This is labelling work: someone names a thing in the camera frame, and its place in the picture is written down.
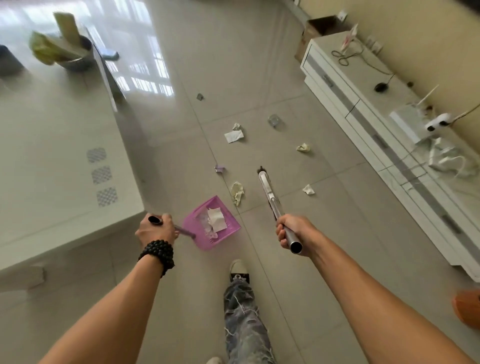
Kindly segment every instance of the hand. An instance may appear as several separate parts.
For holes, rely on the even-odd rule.
[[[303,244],[300,255],[312,257],[312,253],[317,250],[318,245],[327,238],[305,216],[286,214],[280,216],[276,221],[278,241],[285,249],[288,249],[288,243],[285,239],[284,226],[290,228]]]
[[[135,232],[135,235],[140,239],[142,249],[154,240],[165,240],[173,245],[179,233],[175,231],[172,216],[169,214],[163,214],[162,216],[154,215],[162,218],[163,225],[153,225],[148,221],[149,216],[152,216],[152,214],[145,215],[144,219],[140,222],[140,227]]]

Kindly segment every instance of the jeans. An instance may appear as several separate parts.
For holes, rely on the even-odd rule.
[[[228,364],[276,364],[250,285],[235,278],[223,296]]]

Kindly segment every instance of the beige wall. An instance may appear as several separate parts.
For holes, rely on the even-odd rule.
[[[317,18],[348,12],[365,39],[374,35],[380,58],[437,112],[458,115],[480,102],[480,14],[455,0],[300,0]],[[455,130],[480,152],[480,109],[459,120]]]

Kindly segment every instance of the sneaker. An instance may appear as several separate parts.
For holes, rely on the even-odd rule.
[[[234,279],[243,279],[250,283],[250,276],[241,259],[235,259],[230,265],[230,282]]]
[[[220,359],[218,356],[214,356],[212,359],[210,359],[207,364],[224,364],[223,360]]]

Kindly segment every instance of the tile floor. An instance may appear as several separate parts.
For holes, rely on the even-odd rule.
[[[218,195],[242,229],[209,252],[179,238],[177,267],[160,283],[139,363],[202,364],[225,357],[222,292],[242,258],[279,364],[365,363],[313,265],[278,247],[255,170],[267,168],[286,211],[308,216],[387,288],[480,361],[480,335],[450,299],[471,287],[450,267],[303,83],[293,58],[301,24],[276,0],[69,0],[10,3],[1,27],[52,26],[73,12],[98,45],[126,103],[119,126],[148,210],[177,221]],[[198,93],[205,97],[196,99]],[[274,130],[266,119],[285,122]],[[245,138],[227,144],[235,122]],[[300,154],[303,142],[313,152]],[[216,163],[227,167],[214,172]],[[228,188],[244,185],[235,208]],[[301,191],[312,185],[316,194]],[[0,295],[5,363],[34,363],[131,269],[134,225],[44,262],[47,282]]]

